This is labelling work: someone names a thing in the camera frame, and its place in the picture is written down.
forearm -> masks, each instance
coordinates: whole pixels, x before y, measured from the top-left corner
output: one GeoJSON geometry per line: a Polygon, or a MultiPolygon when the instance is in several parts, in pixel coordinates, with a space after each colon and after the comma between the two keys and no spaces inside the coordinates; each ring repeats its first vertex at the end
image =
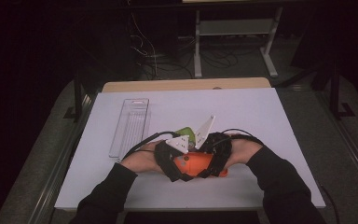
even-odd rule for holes
{"type": "Polygon", "coordinates": [[[289,161],[263,147],[247,165],[264,190],[263,205],[271,223],[324,223],[310,200],[310,189],[289,161]]]}
{"type": "Polygon", "coordinates": [[[123,211],[137,174],[116,163],[107,178],[84,198],[71,223],[114,223],[123,211]]]}

white tabletop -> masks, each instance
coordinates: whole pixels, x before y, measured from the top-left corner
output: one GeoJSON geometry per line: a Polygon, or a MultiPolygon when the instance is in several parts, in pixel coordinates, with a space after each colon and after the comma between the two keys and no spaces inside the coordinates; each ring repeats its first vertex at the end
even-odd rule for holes
{"type": "MultiPolygon", "coordinates": [[[[137,91],[100,93],[89,116],[63,182],[55,207],[76,209],[78,203],[103,181],[115,160],[109,158],[121,106],[125,99],[148,98],[149,135],[197,130],[216,115],[212,132],[243,129],[289,160],[311,190],[312,202],[324,207],[318,190],[277,92],[272,88],[137,91]]],[[[125,203],[127,210],[253,210],[262,207],[263,191],[246,165],[229,168],[227,177],[171,182],[164,175],[140,174],[125,203]]]]}

white triangular bracket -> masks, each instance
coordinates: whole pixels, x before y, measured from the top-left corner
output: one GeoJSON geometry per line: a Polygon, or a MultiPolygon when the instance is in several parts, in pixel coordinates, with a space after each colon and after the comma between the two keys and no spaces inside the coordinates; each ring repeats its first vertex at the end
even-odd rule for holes
{"type": "Polygon", "coordinates": [[[216,116],[212,115],[196,132],[196,149],[200,149],[202,144],[206,141],[209,132],[211,131],[214,118],[216,116]]]}
{"type": "Polygon", "coordinates": [[[188,135],[182,135],[179,137],[168,139],[167,141],[165,141],[165,143],[168,146],[173,147],[186,154],[188,152],[188,137],[188,135]]]}

person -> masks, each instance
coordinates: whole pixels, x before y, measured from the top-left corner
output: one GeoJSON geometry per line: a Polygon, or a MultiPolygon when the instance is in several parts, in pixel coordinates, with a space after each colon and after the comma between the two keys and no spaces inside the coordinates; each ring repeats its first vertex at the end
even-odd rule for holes
{"type": "MultiPolygon", "coordinates": [[[[124,209],[136,173],[163,174],[153,153],[158,143],[148,143],[116,163],[107,178],[79,203],[71,223],[114,223],[124,209]]],[[[231,140],[231,145],[225,168],[243,163],[251,169],[258,186],[264,190],[263,207],[271,224],[325,223],[310,200],[310,189],[289,161],[253,141],[235,139],[231,140]]]]}

clear plastic case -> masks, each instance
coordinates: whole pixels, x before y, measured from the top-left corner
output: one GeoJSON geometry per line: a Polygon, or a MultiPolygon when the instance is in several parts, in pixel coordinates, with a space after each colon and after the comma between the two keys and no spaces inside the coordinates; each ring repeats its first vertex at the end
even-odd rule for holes
{"type": "Polygon", "coordinates": [[[109,157],[121,161],[132,147],[148,137],[149,121],[148,99],[124,100],[109,157]]]}

